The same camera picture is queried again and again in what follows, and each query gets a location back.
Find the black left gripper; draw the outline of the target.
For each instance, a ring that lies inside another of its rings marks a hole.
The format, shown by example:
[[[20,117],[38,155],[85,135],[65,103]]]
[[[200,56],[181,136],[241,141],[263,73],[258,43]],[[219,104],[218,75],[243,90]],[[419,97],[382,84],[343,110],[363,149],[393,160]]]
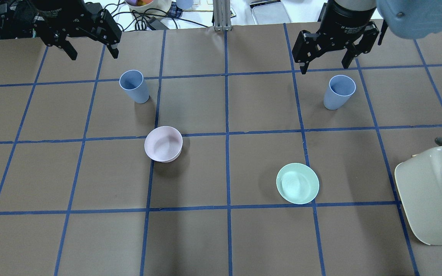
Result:
[[[78,53],[66,37],[88,37],[108,45],[114,59],[122,31],[112,14],[98,2],[84,0],[34,0],[37,17],[33,22],[37,36],[46,45],[58,46],[73,61]]]

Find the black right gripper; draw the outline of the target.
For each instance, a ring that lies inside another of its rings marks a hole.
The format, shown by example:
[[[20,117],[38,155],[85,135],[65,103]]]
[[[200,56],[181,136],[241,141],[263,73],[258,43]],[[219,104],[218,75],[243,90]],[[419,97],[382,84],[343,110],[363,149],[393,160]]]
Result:
[[[349,68],[354,58],[371,52],[379,29],[371,20],[376,8],[358,11],[349,8],[326,8],[319,29],[300,30],[292,48],[295,63],[305,75],[311,61],[327,52],[346,49],[341,64]]]

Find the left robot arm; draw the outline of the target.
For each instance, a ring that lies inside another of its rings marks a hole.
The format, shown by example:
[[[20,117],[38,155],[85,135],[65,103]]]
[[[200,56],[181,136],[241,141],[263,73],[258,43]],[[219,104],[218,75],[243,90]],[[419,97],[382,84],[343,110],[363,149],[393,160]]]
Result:
[[[118,58],[122,30],[108,9],[83,0],[0,0],[0,40],[38,37],[76,60],[69,37],[88,37]]]

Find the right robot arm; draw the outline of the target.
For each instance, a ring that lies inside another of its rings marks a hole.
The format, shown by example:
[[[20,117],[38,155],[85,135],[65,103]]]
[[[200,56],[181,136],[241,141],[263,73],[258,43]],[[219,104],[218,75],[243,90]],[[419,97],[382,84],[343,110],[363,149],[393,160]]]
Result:
[[[329,0],[315,33],[301,30],[292,57],[305,74],[309,63],[327,52],[345,49],[343,68],[382,44],[387,30],[403,39],[421,39],[442,31],[442,0]]]

